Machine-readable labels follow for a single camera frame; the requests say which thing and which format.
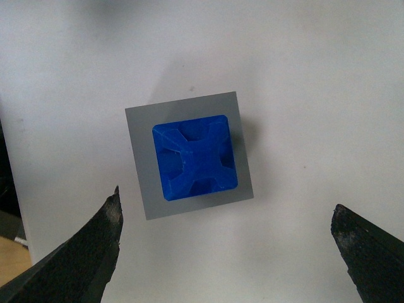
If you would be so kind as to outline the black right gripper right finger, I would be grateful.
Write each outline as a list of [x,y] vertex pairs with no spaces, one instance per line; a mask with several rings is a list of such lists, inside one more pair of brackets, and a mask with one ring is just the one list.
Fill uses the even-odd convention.
[[403,302],[403,241],[341,204],[331,234],[363,302]]

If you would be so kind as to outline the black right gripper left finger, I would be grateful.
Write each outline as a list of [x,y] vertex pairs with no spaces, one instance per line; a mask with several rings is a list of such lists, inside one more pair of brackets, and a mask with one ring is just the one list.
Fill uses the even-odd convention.
[[100,302],[119,255],[119,190],[70,239],[1,287],[1,302]]

